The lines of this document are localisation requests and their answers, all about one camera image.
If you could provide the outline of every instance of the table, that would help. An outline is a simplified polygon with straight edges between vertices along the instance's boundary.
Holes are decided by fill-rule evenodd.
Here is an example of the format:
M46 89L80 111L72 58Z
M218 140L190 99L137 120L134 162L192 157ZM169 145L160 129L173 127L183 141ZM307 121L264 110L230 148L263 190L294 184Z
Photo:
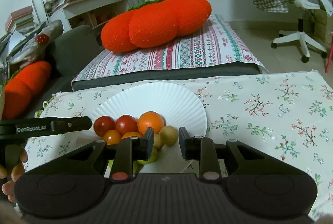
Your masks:
M157 81L58 93L41 116L89 116L107 98L147 82ZM311 175L318 187L311 218L333 213L333 90L317 71L163 82L185 86L197 95L207 114L206 136L215 143L238 139ZM92 130L32 138L25 168L94 139ZM197 169L195 163L186 172L192 169Z

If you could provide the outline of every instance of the green knitted leaf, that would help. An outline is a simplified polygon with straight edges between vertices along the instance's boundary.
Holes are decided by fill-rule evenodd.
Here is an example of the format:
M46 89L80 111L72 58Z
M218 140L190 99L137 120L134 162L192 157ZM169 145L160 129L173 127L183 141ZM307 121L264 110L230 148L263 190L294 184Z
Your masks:
M3 83L3 86L6 86L6 84L11 81L15 75L17 75L19 72L21 71L21 69L18 69L16 72L13 73L13 75L11 76L10 79L8 79L5 83Z
M164 0L153 0L153 1L151 1L151 0L147 0L147 1L143 2L143 3L140 4L140 5L137 5L137 6L134 6L134 7L129 8L127 11L130 11L130 10L136 10L136 9L142 8L142 7L145 6L145 5L153 4L153 3L158 3L158 2L162 2L162 1L164 1Z

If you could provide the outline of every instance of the red ornament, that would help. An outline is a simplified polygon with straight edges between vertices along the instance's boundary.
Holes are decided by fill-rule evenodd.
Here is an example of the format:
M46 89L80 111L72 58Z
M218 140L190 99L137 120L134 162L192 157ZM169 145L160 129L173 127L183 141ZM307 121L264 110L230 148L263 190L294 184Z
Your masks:
M37 42L40 45L44 45L47 44L49 42L49 36L47 36L46 34L42 33L37 37Z

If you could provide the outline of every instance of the patterned blanket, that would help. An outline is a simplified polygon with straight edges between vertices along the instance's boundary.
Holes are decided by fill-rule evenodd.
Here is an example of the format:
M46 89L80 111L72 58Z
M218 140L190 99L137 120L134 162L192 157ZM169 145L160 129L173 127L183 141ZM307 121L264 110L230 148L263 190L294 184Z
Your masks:
M267 72L222 16L211 15L197 32L166 45L126 54L104 50L73 82L136 71L208 67L235 61L255 63Z

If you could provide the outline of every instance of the gray sofa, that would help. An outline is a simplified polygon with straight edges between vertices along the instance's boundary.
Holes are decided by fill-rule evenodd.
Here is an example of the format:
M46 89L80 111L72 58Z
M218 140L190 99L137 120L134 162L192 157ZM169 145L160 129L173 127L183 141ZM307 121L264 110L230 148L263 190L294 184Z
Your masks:
M45 61L52 66L51 78L42 93L35 97L21 118L33 118L43 102L59 91L72 91L71 81L92 61L102 48L89 25L78 26L56 38L45 52Z

